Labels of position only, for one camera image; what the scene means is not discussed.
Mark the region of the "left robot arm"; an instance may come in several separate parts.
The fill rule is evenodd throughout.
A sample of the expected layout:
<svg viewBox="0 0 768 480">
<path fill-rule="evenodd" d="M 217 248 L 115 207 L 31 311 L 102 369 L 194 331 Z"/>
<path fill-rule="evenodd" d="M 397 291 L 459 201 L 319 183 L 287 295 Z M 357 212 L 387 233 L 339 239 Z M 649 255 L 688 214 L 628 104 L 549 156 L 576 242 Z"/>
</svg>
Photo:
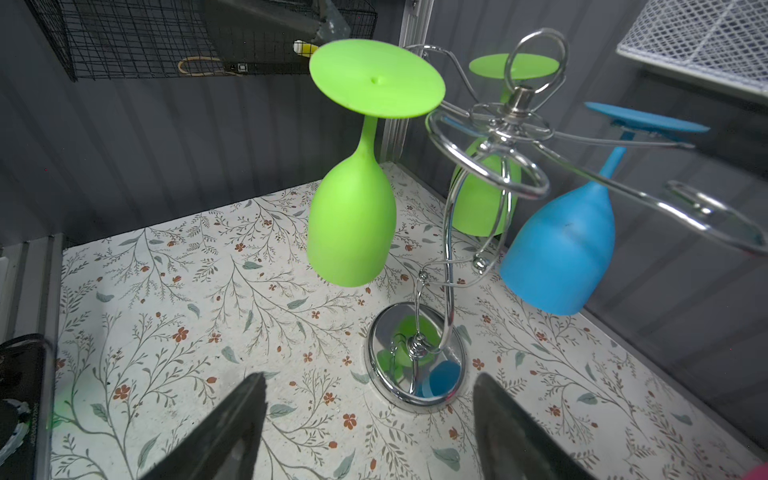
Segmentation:
<svg viewBox="0 0 768 480">
<path fill-rule="evenodd" d="M 1 477 L 50 477 L 51 345 L 41 334 L 1 344 Z"/>
</svg>

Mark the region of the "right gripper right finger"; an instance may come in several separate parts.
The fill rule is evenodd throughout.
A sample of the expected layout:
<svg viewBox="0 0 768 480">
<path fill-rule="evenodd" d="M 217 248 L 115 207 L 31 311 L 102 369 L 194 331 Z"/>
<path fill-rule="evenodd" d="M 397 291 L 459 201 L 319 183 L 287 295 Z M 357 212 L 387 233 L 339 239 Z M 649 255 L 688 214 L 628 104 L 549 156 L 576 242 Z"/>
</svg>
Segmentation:
<svg viewBox="0 0 768 480">
<path fill-rule="evenodd" d="M 490 375 L 473 386 L 475 438 L 485 479 L 591 479 Z"/>
</svg>

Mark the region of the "chrome wine glass rack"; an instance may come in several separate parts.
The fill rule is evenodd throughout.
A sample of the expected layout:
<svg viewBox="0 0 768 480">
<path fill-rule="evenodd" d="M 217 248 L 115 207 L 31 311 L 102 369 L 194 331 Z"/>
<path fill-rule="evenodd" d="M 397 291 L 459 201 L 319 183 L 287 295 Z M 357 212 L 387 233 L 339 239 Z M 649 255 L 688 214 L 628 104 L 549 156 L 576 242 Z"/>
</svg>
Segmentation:
<svg viewBox="0 0 768 480">
<path fill-rule="evenodd" d="M 497 103 L 462 109 L 445 103 L 428 114 L 427 133 L 456 165 L 446 200 L 441 277 L 426 264 L 417 273 L 414 299 L 384 309 L 367 337 L 367 369 L 373 385 L 394 405 L 416 413 L 447 406 L 459 394 L 467 370 L 465 345 L 455 323 L 452 232 L 461 192 L 469 179 L 497 195 L 494 221 L 484 244 L 465 262 L 483 279 L 497 271 L 519 299 L 556 316 L 577 314 L 605 275 L 615 246 L 612 194 L 620 194 L 722 245 L 753 255 L 767 252 L 766 233 L 731 206 L 678 181 L 660 199 L 613 179 L 638 135 L 649 148 L 678 148 L 681 135 L 700 133 L 700 124 L 604 103 L 590 109 L 621 131 L 598 172 L 578 167 L 556 153 L 556 130 L 539 114 L 561 87 L 569 59 L 564 36 L 543 28 L 524 38 L 553 42 L 554 67 L 523 80 L 528 57 L 521 47 L 503 55 L 496 72 L 507 96 Z"/>
</svg>

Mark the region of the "pink wine glass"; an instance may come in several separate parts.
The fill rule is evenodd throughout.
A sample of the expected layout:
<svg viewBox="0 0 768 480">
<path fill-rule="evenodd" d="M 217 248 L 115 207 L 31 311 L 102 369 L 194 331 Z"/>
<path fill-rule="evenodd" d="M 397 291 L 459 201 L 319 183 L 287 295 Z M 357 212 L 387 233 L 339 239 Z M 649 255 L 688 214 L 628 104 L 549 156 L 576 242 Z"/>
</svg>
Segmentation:
<svg viewBox="0 0 768 480">
<path fill-rule="evenodd" d="M 768 480 L 768 463 L 751 469 L 742 477 L 742 480 Z"/>
</svg>

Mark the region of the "yellow-green wine glass front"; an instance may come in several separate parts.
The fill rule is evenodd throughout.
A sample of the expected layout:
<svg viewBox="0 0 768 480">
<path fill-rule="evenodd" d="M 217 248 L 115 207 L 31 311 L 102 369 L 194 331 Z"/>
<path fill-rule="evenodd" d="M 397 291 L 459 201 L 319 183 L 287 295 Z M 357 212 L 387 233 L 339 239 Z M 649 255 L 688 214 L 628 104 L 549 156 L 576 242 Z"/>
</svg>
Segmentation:
<svg viewBox="0 0 768 480">
<path fill-rule="evenodd" d="M 396 227 L 394 193 L 375 156 L 377 123 L 433 111 L 446 86 L 416 54 L 368 39 L 323 45 L 309 68 L 325 96 L 364 120 L 356 149 L 326 174 L 312 199 L 308 261 L 323 280 L 359 287 L 384 269 Z"/>
</svg>

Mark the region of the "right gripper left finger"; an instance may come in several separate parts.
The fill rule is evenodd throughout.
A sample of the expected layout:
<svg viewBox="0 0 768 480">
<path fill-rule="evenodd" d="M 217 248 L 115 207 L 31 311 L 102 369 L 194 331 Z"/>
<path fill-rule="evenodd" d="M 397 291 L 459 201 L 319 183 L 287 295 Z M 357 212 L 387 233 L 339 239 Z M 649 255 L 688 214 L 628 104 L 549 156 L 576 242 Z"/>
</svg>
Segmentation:
<svg viewBox="0 0 768 480">
<path fill-rule="evenodd" d="M 266 378 L 252 373 L 144 477 L 251 479 L 266 410 Z"/>
</svg>

